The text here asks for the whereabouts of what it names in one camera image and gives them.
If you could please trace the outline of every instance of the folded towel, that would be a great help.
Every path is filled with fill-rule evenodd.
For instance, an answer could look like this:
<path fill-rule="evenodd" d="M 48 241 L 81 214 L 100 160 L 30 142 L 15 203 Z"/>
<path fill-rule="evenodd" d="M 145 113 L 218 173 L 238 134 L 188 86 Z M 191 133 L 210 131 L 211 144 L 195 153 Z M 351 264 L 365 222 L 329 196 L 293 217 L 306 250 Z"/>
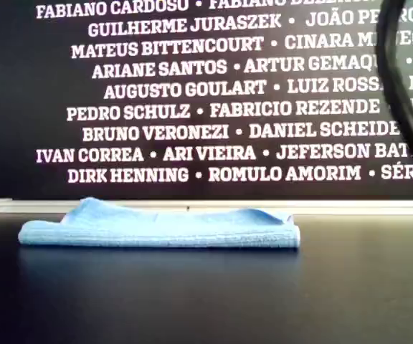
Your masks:
<path fill-rule="evenodd" d="M 300 231 L 285 213 L 136 211 L 87 198 L 60 223 L 27 222 L 19 241 L 62 246 L 298 248 Z"/>

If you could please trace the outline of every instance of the black table surface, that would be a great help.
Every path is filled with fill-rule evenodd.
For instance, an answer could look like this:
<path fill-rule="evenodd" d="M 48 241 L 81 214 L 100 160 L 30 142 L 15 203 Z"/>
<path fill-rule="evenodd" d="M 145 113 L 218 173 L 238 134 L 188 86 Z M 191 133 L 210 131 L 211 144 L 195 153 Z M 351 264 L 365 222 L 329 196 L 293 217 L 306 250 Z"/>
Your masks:
<path fill-rule="evenodd" d="M 0 343 L 413 344 L 413 216 L 297 216 L 299 252 L 20 247 Z"/>

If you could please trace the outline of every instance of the white baseboard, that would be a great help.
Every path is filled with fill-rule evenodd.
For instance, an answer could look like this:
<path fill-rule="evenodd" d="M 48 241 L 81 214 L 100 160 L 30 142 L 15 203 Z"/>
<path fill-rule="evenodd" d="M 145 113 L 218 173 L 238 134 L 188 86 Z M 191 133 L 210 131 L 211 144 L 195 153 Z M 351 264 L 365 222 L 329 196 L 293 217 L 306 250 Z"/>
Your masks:
<path fill-rule="evenodd" d="M 413 215 L 413 201 L 110 201 L 152 211 L 226 211 L 259 208 L 294 215 Z M 0 213 L 65 214 L 79 201 L 0 199 Z"/>

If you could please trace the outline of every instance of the dark curved object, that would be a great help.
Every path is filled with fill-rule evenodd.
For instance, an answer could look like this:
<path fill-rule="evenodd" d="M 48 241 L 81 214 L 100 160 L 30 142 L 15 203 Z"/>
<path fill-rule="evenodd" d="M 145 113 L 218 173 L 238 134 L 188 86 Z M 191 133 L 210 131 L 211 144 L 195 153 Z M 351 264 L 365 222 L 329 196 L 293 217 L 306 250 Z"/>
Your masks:
<path fill-rule="evenodd" d="M 399 17 L 406 0 L 383 0 L 376 27 L 378 73 L 391 115 L 397 121 L 402 137 L 413 154 L 413 107 L 397 67 L 396 39 Z"/>

